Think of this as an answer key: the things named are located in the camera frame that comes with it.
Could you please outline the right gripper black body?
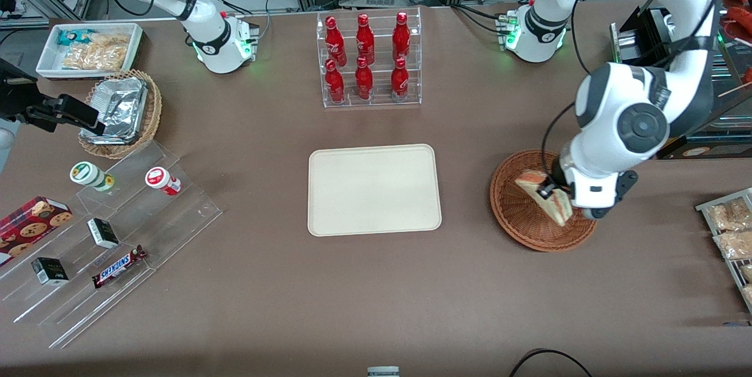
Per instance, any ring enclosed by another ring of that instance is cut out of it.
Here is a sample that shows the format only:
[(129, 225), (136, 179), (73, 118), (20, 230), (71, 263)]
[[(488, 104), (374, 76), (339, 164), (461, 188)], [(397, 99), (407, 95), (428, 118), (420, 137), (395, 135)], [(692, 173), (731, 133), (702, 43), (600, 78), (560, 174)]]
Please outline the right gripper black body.
[(36, 78), (28, 75), (5, 59), (1, 59), (1, 118), (17, 121), (27, 107), (39, 103)]

